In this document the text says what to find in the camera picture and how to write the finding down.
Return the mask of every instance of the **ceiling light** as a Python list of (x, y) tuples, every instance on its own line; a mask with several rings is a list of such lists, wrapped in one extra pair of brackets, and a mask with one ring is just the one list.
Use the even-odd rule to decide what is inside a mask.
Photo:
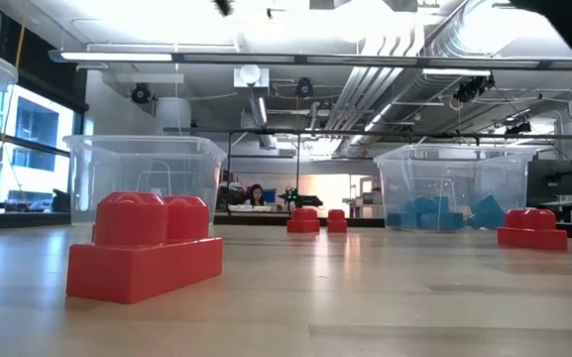
[(171, 54), (121, 54), (121, 53), (61, 53), (64, 60), (102, 61), (172, 61)]
[(383, 108), (383, 110), (381, 110), (381, 115), (385, 115), (387, 114), (387, 111), (390, 110), (392, 108), (392, 103), (389, 103), (385, 106), (385, 108)]
[(361, 139), (363, 139), (362, 135), (356, 135), (354, 138), (352, 138), (352, 142), (350, 145), (356, 145), (356, 143), (358, 143)]
[(151, 52), (177, 52), (179, 49), (195, 49), (195, 50), (235, 50), (235, 45), (224, 44), (89, 44), (87, 49), (90, 52), (135, 52), (141, 53), (140, 50), (148, 50)]
[(259, 97), (259, 110), (262, 113), (262, 120), (264, 124), (268, 123), (268, 116), (266, 116), (266, 103), (264, 102), (264, 97)]
[(426, 75), (458, 75), (458, 76), (489, 76), (489, 70), (457, 69), (457, 68), (425, 68), (422, 70)]
[(381, 121), (381, 119), (383, 118), (382, 114), (378, 114), (377, 116), (374, 117), (374, 119), (372, 120), (372, 123), (376, 124), (379, 121)]

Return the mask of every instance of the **exposed duct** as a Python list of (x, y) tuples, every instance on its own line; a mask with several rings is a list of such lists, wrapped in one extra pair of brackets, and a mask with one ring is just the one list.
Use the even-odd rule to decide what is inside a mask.
[(321, 105), (319, 102), (313, 102), (312, 106), (309, 108), (309, 116), (311, 121), (309, 124), (309, 130), (314, 130), (314, 125), (316, 125), (316, 120), (318, 119), (318, 107)]
[[(469, 21), (472, 19), (475, 11), (488, 11), (492, 9), (495, 0), (469, 0), (461, 5), (460, 10), (454, 17), (450, 19), (448, 24), (443, 28), (442, 32), (426, 46), (423, 51), (425, 57), (435, 58), (468, 58), (481, 57), (487, 58), (507, 46), (513, 39), (501, 39), (491, 43), (491, 49), (478, 51), (476, 46), (469, 46), (465, 43), (465, 39), (472, 37), (475, 32), (481, 32), (476, 27), (488, 26), (481, 21)], [(413, 114), (421, 110), (420, 107), (395, 105), (397, 102), (430, 102), (436, 99), (442, 92), (455, 85), (462, 76), (451, 75), (426, 75), (422, 69), (405, 69), (394, 82), (393, 88), (397, 90), (388, 90), (383, 96), (383, 100), (379, 101), (379, 108), (383, 108), (378, 118), (379, 121), (371, 122), (368, 130), (385, 131), (389, 129), (389, 125), (383, 127), (387, 122), (402, 122), (408, 120)], [(345, 140), (339, 151), (349, 151), (351, 153), (358, 152), (367, 146), (376, 143), (380, 137), (357, 137)]]
[[(265, 109), (265, 103), (262, 105), (262, 97), (253, 95), (249, 98), (250, 113), (242, 113), (241, 128), (242, 129), (265, 129), (268, 126), (268, 117)], [(277, 139), (271, 135), (259, 136), (259, 147), (263, 150), (273, 150), (277, 148)]]
[[(405, 18), (409, 20), (405, 33), (399, 36), (368, 38), (362, 55), (415, 56), (424, 45), (424, 30), (412, 17)], [(355, 67), (325, 128), (349, 130), (362, 118), (365, 111), (376, 103), (400, 72), (401, 69), (397, 68)]]
[(334, 10), (351, 0), (309, 0), (310, 10)]
[(155, 134), (182, 135), (182, 128), (190, 128), (190, 113), (190, 102), (187, 100), (174, 97), (158, 99), (156, 102)]

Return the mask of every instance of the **pipe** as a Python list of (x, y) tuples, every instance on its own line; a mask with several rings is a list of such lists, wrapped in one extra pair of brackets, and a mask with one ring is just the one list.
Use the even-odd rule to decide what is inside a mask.
[[(250, 98), (248, 99), (250, 102), (250, 109), (253, 114), (253, 119), (255, 120), (255, 124), (257, 124), (258, 129), (266, 129), (268, 127), (268, 118), (264, 118), (263, 114), (259, 108), (259, 104), (257, 103), (257, 99), (255, 99), (255, 95), (251, 91)], [(259, 140), (264, 143), (264, 147), (270, 148), (272, 146), (273, 139), (270, 135), (260, 135)]]
[(316, 124), (316, 119), (318, 118), (318, 107), (321, 105), (319, 102), (313, 102), (312, 106), (309, 108), (310, 116), (312, 117), (312, 121), (309, 124), (309, 130), (314, 130), (314, 124)]
[(440, 103), (440, 102), (393, 102), (392, 105), (410, 105), (410, 106), (419, 106), (419, 107), (425, 107), (425, 106), (437, 106), (437, 107), (443, 107), (444, 103)]
[[(395, 41), (392, 41), (392, 38), (387, 37), (385, 39), (385, 44), (383, 45), (383, 48), (381, 49), (381, 53), (386, 55), (392, 55), (394, 50), (399, 46), (399, 44), (401, 43), (401, 39), (395, 38)], [(361, 110), (363, 108), (366, 108), (367, 104), (369, 102), (371, 102), (371, 97), (372, 97), (372, 93), (376, 92), (378, 88), (381, 87), (381, 83), (383, 80), (385, 80), (389, 74), (389, 72), (391, 71), (390, 68), (383, 68), (383, 69), (378, 69), (378, 68), (368, 68), (367, 72), (371, 75), (368, 79), (368, 81), (366, 83), (363, 83), (355, 92), (354, 92), (354, 98), (356, 98), (354, 100), (354, 109), (355, 110)], [(358, 118), (360, 118), (362, 116), (359, 115), (358, 113), (343, 113), (342, 115), (342, 119), (343, 120), (337, 120), (336, 123), (336, 129), (349, 129), (351, 128), (354, 124), (354, 122), (356, 122), (358, 120)]]
[[(424, 55), (426, 57), (437, 58), (466, 58), (466, 57), (489, 57), (501, 49), (493, 49), (492, 52), (477, 53), (474, 50), (467, 50), (464, 44), (460, 42), (459, 33), (465, 29), (465, 17), (472, 16), (472, 12), (482, 3), (490, 1), (484, 0), (469, 0), (462, 4), (456, 11), (456, 15), (449, 19), (449, 23), (444, 26), (441, 33), (433, 39), (433, 41), (424, 48)], [(448, 90), (455, 85), (462, 77), (450, 75), (425, 75), (421, 69), (406, 69), (395, 81), (394, 87), (402, 88), (400, 93), (389, 93), (386, 99), (379, 105), (383, 110), (382, 115), (387, 121), (402, 122), (411, 118), (411, 116), (419, 112), (423, 107), (411, 108), (410, 106), (394, 106), (395, 102), (415, 102), (425, 101), (430, 102), (437, 98), (438, 95)], [(355, 144), (371, 145), (376, 143), (380, 138), (367, 136), (359, 138)], [(351, 141), (344, 141), (341, 144), (342, 150), (357, 151), (358, 148), (352, 147)]]
[(426, 40), (424, 40), (424, 42), (427, 45), (430, 45), (433, 40), (435, 40), (437, 38), (437, 36), (439, 36), (439, 34), (442, 32), (442, 30), (444, 30), (446, 28), (446, 26), (453, 20), (453, 18), (455, 18), (457, 16), (457, 14), (459, 14), (460, 11), (462, 11), (464, 9), (464, 7), (466, 6), (466, 3), (468, 3), (469, 0), (462, 0), (453, 11), (451, 11), (450, 14), (448, 14), (448, 16), (446, 16), (446, 18), (440, 22), (439, 24), (437, 24), (437, 26), (435, 27), (435, 29), (433, 29), (433, 31), (431, 31)]
[(298, 144), (296, 145), (296, 191), (298, 192), (298, 168), (301, 162), (301, 135), (298, 135)]
[(572, 134), (569, 135), (555, 135), (555, 134), (541, 134), (541, 135), (516, 135), (516, 134), (488, 134), (488, 133), (452, 133), (452, 132), (388, 132), (388, 131), (365, 131), (365, 130), (297, 130), (297, 129), (208, 129), (208, 128), (186, 128), (182, 129), (186, 133), (249, 133), (256, 135), (274, 135), (274, 134), (292, 134), (292, 135), (328, 135), (328, 136), (380, 136), (385, 138), (422, 138), (430, 137), (431, 139), (539, 139), (539, 140), (572, 140)]
[[(365, 46), (363, 47), (362, 52), (360, 55), (370, 56), (370, 55), (379, 55), (381, 50), (385, 46), (385, 38), (368, 38)], [(347, 82), (345, 83), (345, 87), (341, 91), (336, 104), (334, 105), (335, 110), (332, 111), (330, 114), (330, 118), (325, 126), (327, 129), (334, 129), (337, 127), (336, 123), (340, 121), (341, 117), (343, 116), (343, 112), (341, 111), (343, 107), (346, 109), (352, 109), (350, 106), (350, 100), (357, 100), (358, 98), (354, 99), (354, 93), (358, 89), (360, 85), (362, 85), (363, 77), (369, 71), (367, 67), (355, 67), (352, 69), (349, 77), (347, 78)]]
[(239, 136), (239, 138), (237, 138), (237, 140), (235, 140), (235, 142), (233, 143), (233, 147), (237, 144), (239, 144), (240, 141), (242, 141), (246, 135), (248, 135), (248, 133), (242, 133), (242, 135)]
[[(397, 39), (396, 47), (392, 50), (392, 52), (394, 54), (395, 52), (401, 51), (403, 56), (416, 54), (424, 46), (423, 39), (424, 28), (420, 25), (416, 25), (413, 27), (408, 37), (403, 36)], [(384, 68), (381, 71), (381, 76), (379, 76), (376, 82), (374, 82), (372, 85), (373, 93), (369, 94), (368, 92), (367, 98), (363, 98), (364, 102), (361, 102), (362, 107), (371, 108), (380, 98), (380, 96), (392, 85), (400, 73), (401, 69), (399, 68)], [(354, 124), (360, 120), (361, 117), (362, 115), (353, 116), (348, 122), (345, 123), (342, 129), (351, 129)]]

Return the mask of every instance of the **wall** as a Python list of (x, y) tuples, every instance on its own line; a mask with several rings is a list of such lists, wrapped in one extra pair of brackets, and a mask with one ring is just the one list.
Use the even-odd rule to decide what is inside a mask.
[(94, 135), (149, 135), (155, 119), (141, 110), (129, 99), (118, 94), (103, 82), (102, 73), (90, 70), (87, 73), (85, 97), (89, 110), (85, 120), (93, 124)]
[[(217, 141), (215, 144), (223, 151), (228, 151), (228, 142)], [(231, 172), (234, 174), (296, 174), (296, 158), (274, 159), (277, 150), (263, 151), (259, 149), (257, 141), (241, 142), (233, 147), (234, 155), (261, 155), (265, 159), (233, 158)], [(222, 168), (226, 169), (228, 163), (224, 162)], [(327, 158), (300, 158), (299, 173), (301, 175), (377, 175), (378, 167), (373, 161), (352, 160), (339, 161)]]

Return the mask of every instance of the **desk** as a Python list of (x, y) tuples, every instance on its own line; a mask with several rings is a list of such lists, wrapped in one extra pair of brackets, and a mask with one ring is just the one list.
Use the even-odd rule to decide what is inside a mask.
[(216, 217), (231, 216), (231, 217), (287, 217), (289, 212), (233, 212), (230, 214), (227, 211), (216, 211)]
[(349, 202), (349, 216), (350, 218), (385, 218), (385, 206), (383, 204), (357, 204), (351, 201)]
[(556, 204), (546, 203), (535, 205), (534, 208), (549, 209), (556, 215), (557, 222), (572, 223), (572, 202)]

